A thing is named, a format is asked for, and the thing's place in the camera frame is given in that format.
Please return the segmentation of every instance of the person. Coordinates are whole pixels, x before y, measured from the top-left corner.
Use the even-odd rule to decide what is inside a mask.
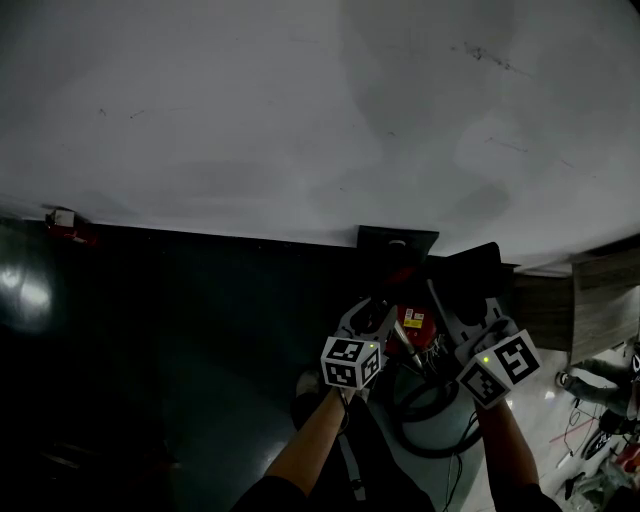
[[[603,377],[616,385],[599,388],[566,372],[556,375],[556,384],[580,400],[604,405],[614,414],[640,421],[640,382],[631,367],[617,366],[599,359],[587,359],[573,366]]]
[[[297,434],[264,476],[236,503],[245,510],[420,510],[433,512],[429,496],[396,464],[363,396],[337,388],[321,397],[317,372],[296,386],[291,415]],[[342,425],[348,408],[348,424]],[[533,455],[503,400],[490,410],[477,407],[489,485],[498,512],[559,512],[542,494]],[[356,501],[337,436],[344,434],[360,470],[366,499]]]

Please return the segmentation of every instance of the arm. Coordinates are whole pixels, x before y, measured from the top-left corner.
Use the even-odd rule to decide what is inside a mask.
[[[507,403],[503,400],[489,410],[476,406],[476,411],[494,499],[505,491],[509,493],[531,484],[538,485],[533,454]]]
[[[350,402],[353,390],[345,389],[344,394]],[[309,496],[336,440],[343,418],[344,405],[338,390],[333,388],[271,463],[265,476],[288,480],[305,496]]]
[[[476,411],[496,510],[559,512],[553,500],[540,491],[533,454],[507,403],[503,400],[490,410],[476,406]]]

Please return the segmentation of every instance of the shiny floor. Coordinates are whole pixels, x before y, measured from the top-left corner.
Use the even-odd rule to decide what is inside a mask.
[[[166,508],[228,509],[292,435],[296,378],[362,290],[362,261],[351,249],[97,229],[91,249],[50,239],[42,224],[0,223],[0,337],[21,442],[166,440],[181,465]],[[371,408],[441,510],[449,460],[407,453]],[[471,411],[459,396],[409,435],[453,444]],[[450,510],[481,459],[481,443],[464,454]]]

